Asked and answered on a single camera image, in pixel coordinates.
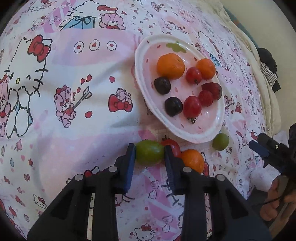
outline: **red bow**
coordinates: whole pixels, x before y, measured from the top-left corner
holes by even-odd
[[[127,101],[122,103],[116,95],[110,95],[108,101],[109,111],[116,112],[118,110],[125,110],[126,112],[131,112],[133,109],[133,103],[129,104]]]
[[[143,232],[144,231],[151,231],[152,230],[152,228],[149,225],[148,226],[142,225],[141,226],[141,229],[142,229]]]
[[[37,61],[41,63],[45,60],[45,58],[48,56],[51,47],[48,45],[44,45],[42,43],[43,36],[37,35],[31,42],[29,48],[28,48],[28,54],[34,54],[35,57],[37,57]]]

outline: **pink plate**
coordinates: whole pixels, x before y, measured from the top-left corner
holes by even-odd
[[[206,82],[219,83],[215,75],[211,80],[203,80],[198,86],[189,84],[183,76],[171,81],[171,91],[160,95],[155,87],[154,80],[158,78],[156,71],[157,61],[160,56],[167,53],[179,55],[186,69],[195,66],[196,62],[205,58],[192,45],[175,38],[169,34],[151,35],[145,38],[135,52],[135,76],[147,106],[152,113],[176,136],[192,143],[204,143],[212,140],[220,131],[224,120],[223,98],[210,107],[203,107],[202,113],[192,124],[183,113],[170,117],[164,109],[165,100],[169,97],[178,97],[182,103],[188,96],[198,96],[202,90],[201,85]]]

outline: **green cherry tomato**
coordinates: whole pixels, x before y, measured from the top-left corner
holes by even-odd
[[[153,166],[164,158],[164,146],[157,141],[143,140],[136,144],[136,161],[145,166]]]

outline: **orange cherry tomato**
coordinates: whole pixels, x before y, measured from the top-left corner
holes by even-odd
[[[182,77],[185,71],[183,60],[174,53],[168,53],[160,56],[157,61],[157,73],[161,77],[167,77],[169,80],[176,80]]]
[[[185,166],[190,167],[200,174],[203,172],[205,168],[205,160],[197,150],[188,149],[183,151],[181,153],[181,158]]]
[[[200,70],[204,80],[210,80],[216,73],[216,67],[214,63],[208,58],[199,60],[195,67]]]

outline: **black cloth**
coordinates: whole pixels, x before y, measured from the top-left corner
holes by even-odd
[[[277,72],[277,68],[276,68],[276,62],[272,57],[272,54],[265,48],[258,48],[257,49],[258,53],[259,53],[259,57],[260,57],[260,61],[262,63],[265,63],[266,66],[273,72],[276,74]],[[274,85],[272,86],[272,90],[273,92],[277,92],[278,90],[280,90],[281,87],[279,85],[279,82],[276,81],[274,83]]]

